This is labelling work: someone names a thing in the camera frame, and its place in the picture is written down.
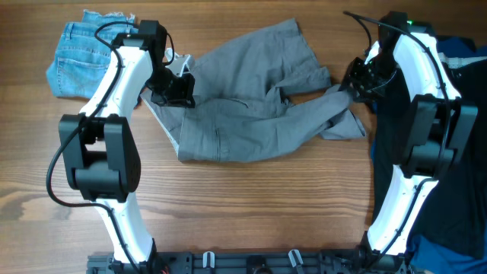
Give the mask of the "grey shorts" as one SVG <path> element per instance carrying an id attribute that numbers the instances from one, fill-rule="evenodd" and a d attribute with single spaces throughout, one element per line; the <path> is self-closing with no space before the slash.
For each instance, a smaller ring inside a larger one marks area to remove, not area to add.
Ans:
<path id="1" fill-rule="evenodd" d="M 180 161 L 261 161 L 314 136 L 366 135 L 351 96 L 331 82 L 293 19 L 227 42 L 190 71 L 193 108 L 160 107 L 142 94 Z"/>

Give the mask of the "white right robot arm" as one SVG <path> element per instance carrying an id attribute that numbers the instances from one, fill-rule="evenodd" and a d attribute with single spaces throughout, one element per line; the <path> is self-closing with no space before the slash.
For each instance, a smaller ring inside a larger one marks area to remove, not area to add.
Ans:
<path id="1" fill-rule="evenodd" d="M 348 66 L 341 90 L 356 102 L 385 98 L 395 78 L 403 77 L 408 108 L 393 139 L 393 171 L 387 194 L 358 248 L 357 266 L 384 269 L 404 259 L 409 232 L 438 181 L 457 164 L 478 109 L 451 84 L 430 24 L 414 23 L 391 11 L 375 21 L 378 40 L 365 59 Z"/>

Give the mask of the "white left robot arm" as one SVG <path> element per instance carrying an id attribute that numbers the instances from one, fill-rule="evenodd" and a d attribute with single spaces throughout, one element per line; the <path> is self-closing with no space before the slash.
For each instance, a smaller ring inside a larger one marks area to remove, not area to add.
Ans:
<path id="1" fill-rule="evenodd" d="M 61 145 L 46 175 L 51 200 L 75 207 L 53 192 L 53 170 L 62 159 L 69 186 L 83 198 L 78 207 L 92 207 L 103 219 L 114 251 L 90 256 L 89 273 L 167 272 L 138 207 L 141 160 L 129 121 L 144 88 L 160 107 L 193 108 L 195 79 L 189 72 L 191 56 L 165 49 L 172 38 L 158 21 L 141 21 L 137 28 L 108 43 L 110 65 L 94 96 L 79 114 L 59 121 Z"/>

